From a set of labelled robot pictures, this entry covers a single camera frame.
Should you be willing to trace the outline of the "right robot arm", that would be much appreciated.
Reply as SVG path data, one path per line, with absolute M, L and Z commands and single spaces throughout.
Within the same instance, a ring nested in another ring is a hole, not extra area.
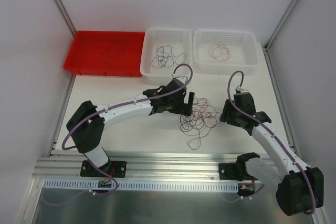
M 220 121 L 244 129 L 266 151 L 275 167 L 267 165 L 260 155 L 239 155 L 236 162 L 223 169 L 225 176 L 242 181 L 254 177 L 275 191 L 280 209 L 287 216 L 312 214 L 324 205 L 324 175 L 301 160 L 277 136 L 271 119 L 256 111 L 253 96 L 237 91 L 227 99 Z

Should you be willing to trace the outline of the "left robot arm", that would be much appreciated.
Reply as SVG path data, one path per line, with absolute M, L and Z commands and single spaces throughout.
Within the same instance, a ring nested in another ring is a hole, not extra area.
M 94 105 L 90 100 L 83 102 L 66 124 L 68 135 L 75 148 L 83 154 L 98 176 L 110 170 L 110 159 L 101 145 L 103 131 L 115 124 L 143 116 L 169 112 L 178 115 L 192 114 L 195 93 L 190 92 L 185 103 L 187 83 L 179 78 L 167 85 L 147 89 L 136 97 L 113 105 Z

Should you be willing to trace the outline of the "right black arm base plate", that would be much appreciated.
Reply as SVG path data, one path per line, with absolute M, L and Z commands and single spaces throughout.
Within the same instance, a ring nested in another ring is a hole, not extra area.
M 218 174 L 220 180 L 239 180 L 234 163 L 219 163 Z

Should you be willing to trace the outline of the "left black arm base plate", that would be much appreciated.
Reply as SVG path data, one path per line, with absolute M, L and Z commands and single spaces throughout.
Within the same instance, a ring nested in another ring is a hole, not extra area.
M 108 161 L 102 167 L 99 167 L 104 173 L 114 178 L 125 178 L 127 171 L 126 161 Z M 97 171 L 88 160 L 82 162 L 80 177 L 104 177 L 105 175 Z

